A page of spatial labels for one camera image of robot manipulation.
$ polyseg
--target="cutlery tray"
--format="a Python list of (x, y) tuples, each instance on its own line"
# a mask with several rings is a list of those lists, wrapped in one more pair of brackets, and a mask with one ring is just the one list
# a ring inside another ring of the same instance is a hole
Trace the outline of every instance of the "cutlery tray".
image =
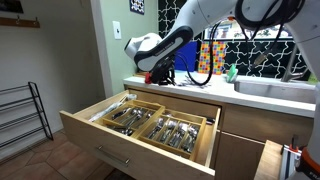
[[(126, 113), (113, 118), (115, 114), (123, 112), (127, 108), (130, 109)], [(138, 121), (130, 125), (130, 129), (133, 130), (130, 137), (186, 159), (194, 160), (196, 158), (206, 125), (204, 117), (165, 109), (164, 106), (159, 104), (130, 100), (104, 115), (97, 122), (102, 122), (104, 126), (111, 129), (126, 127), (128, 123), (130, 124), (130, 120), (133, 120), (132, 118), (137, 117), (133, 110), (136, 110), (136, 113), (138, 110), (143, 111), (143, 113), (141, 113)], [(159, 119), (162, 119), (162, 126), (157, 127)], [(156, 133), (149, 137), (155, 129), (157, 129)]]

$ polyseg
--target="patterned backsplash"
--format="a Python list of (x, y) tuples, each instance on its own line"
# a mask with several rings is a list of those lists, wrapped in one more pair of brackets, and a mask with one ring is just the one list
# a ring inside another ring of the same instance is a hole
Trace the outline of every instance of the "patterned backsplash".
[[(165, 35), (169, 33), (180, 8), (185, 2), (186, 0), (158, 1), (159, 35), (161, 37), (165, 37)], [(203, 48), (201, 47), (207, 42), (202, 40), (201, 37), (203, 37), (203, 33), (193, 39), (193, 41), (197, 42), (194, 70), (206, 73), (204, 71), (206, 63), (203, 62)], [(293, 39), (280, 39), (269, 53), (267, 60), (256, 68), (251, 68), (251, 64), (253, 64), (255, 58), (273, 43), (273, 39), (255, 39), (248, 43), (240, 39), (217, 39), (216, 41), (223, 45), (223, 48), (220, 48), (220, 51), (224, 52), (224, 64), (220, 69), (222, 73), (224, 73), (225, 70), (228, 70), (232, 63), (235, 63), (239, 70), (238, 74), (240, 75), (269, 78), (281, 78), (283, 76), (294, 47)], [(221, 52), (214, 55), (221, 58)], [(305, 68), (306, 64), (298, 51), (295, 56), (292, 71), (303, 72)], [(310, 72), (307, 72), (300, 80), (307, 80), (309, 75)]]

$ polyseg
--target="white wall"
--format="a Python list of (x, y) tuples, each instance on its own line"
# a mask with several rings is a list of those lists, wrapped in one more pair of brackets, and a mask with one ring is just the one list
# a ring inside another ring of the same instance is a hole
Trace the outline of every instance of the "white wall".
[[(41, 28), (0, 26), (0, 89), (37, 83), (53, 132), (60, 110), (76, 112), (104, 98), (89, 1), (21, 0), (21, 19), (38, 17)], [(0, 17), (16, 18), (0, 12)], [(1, 119), (0, 124), (10, 120)], [(20, 128), (31, 128), (32, 123)], [(0, 130), (0, 142), (19, 131)], [(44, 137), (37, 133), (0, 149), (0, 160)]]
[[(132, 37), (158, 33), (158, 0), (145, 3), (145, 14), (130, 11), (128, 0), (91, 0), (106, 97), (124, 90), (123, 79), (136, 73), (124, 47)], [(119, 21), (121, 40), (113, 35), (112, 21)]]

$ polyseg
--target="metal rack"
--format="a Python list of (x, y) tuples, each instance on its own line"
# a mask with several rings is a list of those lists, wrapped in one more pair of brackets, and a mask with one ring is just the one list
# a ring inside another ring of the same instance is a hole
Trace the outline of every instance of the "metal rack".
[(34, 129), (32, 129), (28, 132), (25, 132), (23, 134), (20, 134), (20, 135), (14, 137), (14, 138), (11, 138), (5, 142), (0, 142), (0, 148), (4, 147), (6, 145), (12, 144), (22, 138), (25, 138), (25, 137), (32, 135), (36, 132), (39, 132), (41, 130), (44, 131), (44, 133), (48, 139), (53, 140), (52, 132), (51, 132), (48, 120), (47, 120), (47, 115), (44, 111), (42, 100), (40, 98), (39, 90), (38, 90), (36, 83), (28, 82), (28, 85), (25, 85), (25, 86), (19, 86), (19, 87), (15, 87), (15, 88), (0, 90), (0, 96), (5, 96), (5, 95), (8, 95), (13, 92), (23, 91), (23, 90), (27, 90), (27, 89), (30, 90), (30, 95), (29, 95), (30, 97), (21, 98), (18, 100), (14, 100), (11, 102), (0, 104), (0, 114), (2, 112), (14, 110), (15, 108), (19, 108), (21, 106), (25, 106), (25, 105), (32, 104), (32, 103), (35, 105), (36, 111), (33, 113), (30, 113), (30, 114), (24, 115), (22, 117), (15, 118), (13, 120), (10, 120), (8, 122), (0, 124), (0, 133), (2, 130), (6, 129), (6, 128), (30, 121), (30, 120), (37, 118), (37, 117), (40, 119), (41, 126), (34, 128)]

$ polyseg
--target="kitchen counter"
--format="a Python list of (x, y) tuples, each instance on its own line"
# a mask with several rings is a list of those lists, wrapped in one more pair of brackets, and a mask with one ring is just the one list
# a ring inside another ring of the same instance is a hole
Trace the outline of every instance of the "kitchen counter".
[[(204, 82), (207, 74), (191, 73), (192, 77)], [(186, 83), (186, 72), (177, 71), (175, 81), (179, 85)], [(299, 115), (304, 117), (314, 117), (315, 104), (301, 103), (295, 101), (281, 100), (242, 94), (234, 90), (234, 84), (226, 82), (226, 75), (212, 75), (210, 82), (205, 87), (194, 85), (185, 86), (159, 86), (156, 84), (145, 84), (144, 77), (132, 76), (123, 80), (125, 85), (158, 90), (162, 92), (187, 95), (191, 97), (204, 98), (208, 100), (220, 101), (224, 103), (243, 105), (248, 107), (260, 108), (270, 111), (282, 112), (287, 114)], [(237, 81), (255, 81), (266, 82), (270, 84), (285, 84), (310, 88), (312, 85), (299, 81), (290, 81), (290, 83), (280, 82), (280, 79), (238, 76)]]

